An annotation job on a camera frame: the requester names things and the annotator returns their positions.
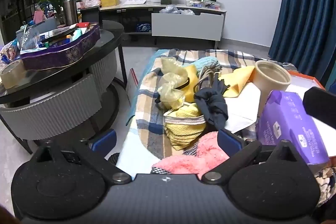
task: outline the checkered fabric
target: checkered fabric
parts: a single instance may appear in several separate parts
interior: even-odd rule
[[[183,155],[190,155],[190,156],[196,156],[197,154],[197,146],[198,142],[194,144],[194,146],[186,151],[183,152]]]
[[[318,206],[321,206],[336,194],[336,167],[322,169],[315,175],[315,178],[320,186],[321,194]]]
[[[151,174],[170,175],[171,173],[159,167],[152,167]]]
[[[154,60],[152,69],[143,78],[136,101],[135,119],[137,131],[145,148],[159,159],[176,155],[176,151],[170,145],[169,139],[164,134],[163,113],[155,99],[158,97],[158,83],[162,77],[161,57],[173,57],[181,65],[190,64],[206,57],[216,57],[222,65],[222,73],[232,73],[236,68],[253,66],[256,61],[262,58],[255,57],[243,52],[230,52],[227,50],[206,50],[206,51],[180,51],[171,49]],[[292,64],[282,64],[286,70],[296,70]]]

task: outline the yellow cloth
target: yellow cloth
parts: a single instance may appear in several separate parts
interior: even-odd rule
[[[204,119],[197,121],[191,119],[200,115],[196,103],[184,105],[177,110],[165,113],[164,129],[175,150],[186,148],[204,131],[206,125]]]
[[[181,90],[184,92],[185,101],[188,103],[193,103],[194,101],[194,86],[198,82],[198,77],[196,75],[197,69],[195,65],[190,65],[187,67],[184,67],[187,70],[188,78],[189,78],[189,85],[187,85],[185,88],[182,88]]]
[[[233,73],[221,75],[218,79],[224,79],[225,85],[230,87],[224,92],[224,97],[237,97],[250,79],[254,71],[254,66],[238,68]]]

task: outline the pink fluffy fabric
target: pink fluffy fabric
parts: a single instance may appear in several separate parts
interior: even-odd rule
[[[153,167],[162,168],[172,174],[197,174],[201,179],[205,173],[229,158],[218,146],[217,134],[218,132],[210,132],[199,139],[196,156],[170,156]]]

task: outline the beige cup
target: beige cup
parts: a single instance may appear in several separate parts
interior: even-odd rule
[[[261,115],[269,93],[272,90],[286,90],[291,75],[281,66],[270,61],[259,60],[255,64],[253,83],[261,91],[258,117]]]

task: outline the metal screw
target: metal screw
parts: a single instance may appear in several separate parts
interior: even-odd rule
[[[216,181],[222,177],[222,175],[217,172],[209,172],[209,173],[206,173],[204,176],[207,180],[210,180],[210,181]]]
[[[112,176],[112,179],[115,181],[115,182],[125,182],[129,179],[129,175],[124,173],[124,172],[119,172],[119,173],[115,173],[113,176]]]

